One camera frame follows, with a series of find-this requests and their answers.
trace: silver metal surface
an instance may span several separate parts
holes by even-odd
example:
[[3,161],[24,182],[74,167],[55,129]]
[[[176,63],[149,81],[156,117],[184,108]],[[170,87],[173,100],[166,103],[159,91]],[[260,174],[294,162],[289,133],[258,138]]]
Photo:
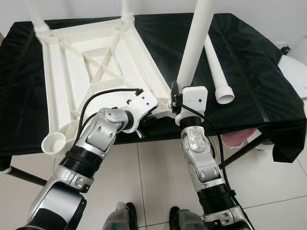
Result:
[[201,126],[189,126],[181,132],[181,148],[188,162],[192,163],[200,182],[219,178],[220,171],[211,155],[209,140]]
[[221,224],[224,226],[235,223],[234,217],[229,209],[221,212],[211,213],[209,215],[203,215],[203,218],[205,222],[220,220]]
[[235,206],[225,211],[211,213],[209,215],[203,215],[205,222],[213,222],[219,220],[221,225],[227,226],[240,221],[244,221],[248,224],[249,228],[252,230],[251,224],[245,218],[243,211],[240,206]]
[[82,190],[85,187],[85,190],[88,191],[93,182],[92,179],[76,173],[69,186],[78,190]]
[[55,184],[34,212],[34,216],[40,208],[45,208],[60,215],[66,223],[69,223],[81,200],[82,195],[78,192],[61,184]]
[[232,207],[230,209],[233,217],[234,217],[234,220],[235,220],[235,223],[237,222],[240,222],[240,221],[244,221],[248,224],[249,228],[250,229],[253,229],[253,227],[251,226],[251,224],[248,222],[248,220],[245,218],[244,216],[244,213],[243,213],[243,210],[241,209],[240,206],[235,206],[235,207]]
[[193,182],[193,185],[194,185],[196,192],[199,192],[200,190],[202,190],[204,188],[217,186],[219,184],[225,184],[225,180],[223,178],[218,178],[218,179],[215,179],[215,180],[207,181],[205,183],[200,182],[192,163],[188,163],[188,170],[189,170],[189,174],[191,176],[191,180]]
[[[29,210],[29,217],[28,217],[28,223],[32,220],[34,213],[37,211],[37,208],[39,207],[39,205],[41,204],[41,202],[44,200],[45,196],[47,195],[47,193],[49,192],[49,190],[52,188],[52,186],[55,183],[64,183],[67,185],[70,185],[73,181],[73,179],[76,176],[76,172],[62,166],[59,165],[57,167],[57,170],[53,173],[52,177],[47,181],[46,185],[44,186],[44,188],[40,191],[40,193],[37,195],[36,199],[34,200],[34,202],[32,203],[30,210]],[[91,182],[88,180],[89,178],[86,179],[86,177],[83,176],[83,181],[84,183],[87,182],[89,183],[89,186],[92,185],[93,180],[91,180]]]
[[128,124],[128,116],[121,109],[103,108],[81,134],[76,146],[95,153],[104,159],[113,145],[116,134]]

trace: white wall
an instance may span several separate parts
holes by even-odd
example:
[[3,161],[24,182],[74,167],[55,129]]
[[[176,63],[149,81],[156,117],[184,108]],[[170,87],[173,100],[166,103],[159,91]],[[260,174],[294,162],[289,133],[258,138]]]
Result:
[[[196,0],[132,0],[136,14],[193,12]],[[45,19],[120,15],[120,0],[40,0]],[[216,12],[231,12],[274,43],[294,45],[307,32],[307,0],[215,0]],[[27,21],[22,0],[0,0],[0,31]]]

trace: white bracket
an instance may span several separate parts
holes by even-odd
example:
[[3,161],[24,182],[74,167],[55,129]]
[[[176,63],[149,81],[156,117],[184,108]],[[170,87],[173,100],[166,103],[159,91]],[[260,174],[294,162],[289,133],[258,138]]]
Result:
[[140,95],[138,95],[137,98],[133,99],[127,107],[121,108],[129,111],[133,115],[132,127],[124,130],[123,132],[132,133],[136,131],[140,120],[157,106],[158,100],[150,91],[142,92]]
[[[182,90],[182,104],[203,114],[206,110],[208,90],[204,86],[186,87]],[[176,125],[180,120],[189,116],[197,116],[194,113],[181,108],[180,114],[175,118]]]

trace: pink object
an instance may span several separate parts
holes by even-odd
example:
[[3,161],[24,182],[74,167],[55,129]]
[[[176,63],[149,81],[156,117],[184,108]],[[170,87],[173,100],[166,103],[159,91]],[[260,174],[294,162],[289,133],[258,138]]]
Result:
[[248,128],[240,131],[222,134],[222,140],[228,147],[231,148],[239,148],[243,146],[244,141],[249,138],[254,132],[256,128]]

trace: table leg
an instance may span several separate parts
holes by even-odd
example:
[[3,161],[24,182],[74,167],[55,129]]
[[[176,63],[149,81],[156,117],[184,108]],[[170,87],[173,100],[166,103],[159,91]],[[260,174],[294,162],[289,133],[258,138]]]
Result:
[[46,180],[39,178],[37,176],[34,176],[32,174],[29,174],[20,169],[11,167],[11,160],[12,160],[12,156],[0,156],[0,174],[2,172],[3,174],[8,174],[8,175],[20,178],[25,181],[29,181],[35,184],[39,184],[41,186],[45,186],[45,184],[47,183]]

